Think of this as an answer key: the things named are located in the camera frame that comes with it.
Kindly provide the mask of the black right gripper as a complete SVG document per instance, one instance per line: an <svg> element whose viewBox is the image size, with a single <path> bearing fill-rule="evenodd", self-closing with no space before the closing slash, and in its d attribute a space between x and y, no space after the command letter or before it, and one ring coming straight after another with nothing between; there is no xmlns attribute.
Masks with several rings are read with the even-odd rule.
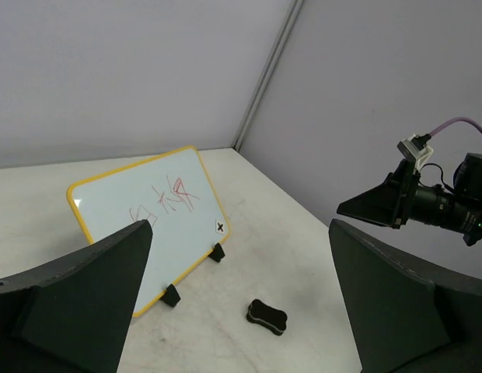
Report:
<svg viewBox="0 0 482 373"><path fill-rule="evenodd" d="M342 202L337 213L395 228L412 219L463 235L467 246L482 239L482 154L468 153L446 183L424 186L421 172L403 160L385 183Z"/></svg>

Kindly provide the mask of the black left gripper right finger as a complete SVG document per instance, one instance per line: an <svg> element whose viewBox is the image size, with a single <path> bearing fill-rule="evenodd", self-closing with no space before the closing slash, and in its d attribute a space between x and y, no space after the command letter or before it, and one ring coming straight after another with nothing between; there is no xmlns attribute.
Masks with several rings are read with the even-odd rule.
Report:
<svg viewBox="0 0 482 373"><path fill-rule="evenodd" d="M482 372L482 280L329 226L363 372Z"/></svg>

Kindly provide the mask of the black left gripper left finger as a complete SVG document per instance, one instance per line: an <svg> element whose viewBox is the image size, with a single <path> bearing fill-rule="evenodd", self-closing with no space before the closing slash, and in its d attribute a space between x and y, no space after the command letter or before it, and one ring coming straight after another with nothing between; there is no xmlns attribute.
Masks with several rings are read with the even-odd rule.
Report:
<svg viewBox="0 0 482 373"><path fill-rule="evenodd" d="M115 372L148 261L137 221L0 279L0 372Z"/></svg>

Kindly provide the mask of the black whiteboard eraser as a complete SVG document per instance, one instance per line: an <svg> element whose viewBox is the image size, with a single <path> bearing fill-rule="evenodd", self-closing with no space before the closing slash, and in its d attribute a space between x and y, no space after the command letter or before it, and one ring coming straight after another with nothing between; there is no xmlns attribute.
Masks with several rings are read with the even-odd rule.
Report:
<svg viewBox="0 0 482 373"><path fill-rule="evenodd" d="M254 299L247 308L246 320L269 329L276 336L281 336L287 329L288 315L260 299Z"/></svg>

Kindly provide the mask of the yellow framed whiteboard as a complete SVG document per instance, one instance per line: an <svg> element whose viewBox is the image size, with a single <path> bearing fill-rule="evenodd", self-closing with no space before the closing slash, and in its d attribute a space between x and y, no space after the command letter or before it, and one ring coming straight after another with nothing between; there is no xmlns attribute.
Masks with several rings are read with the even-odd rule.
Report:
<svg viewBox="0 0 482 373"><path fill-rule="evenodd" d="M231 233L194 146L80 180L68 188L66 196L90 243L136 221L151 225L151 249L135 317L163 298L170 285L177 285Z"/></svg>

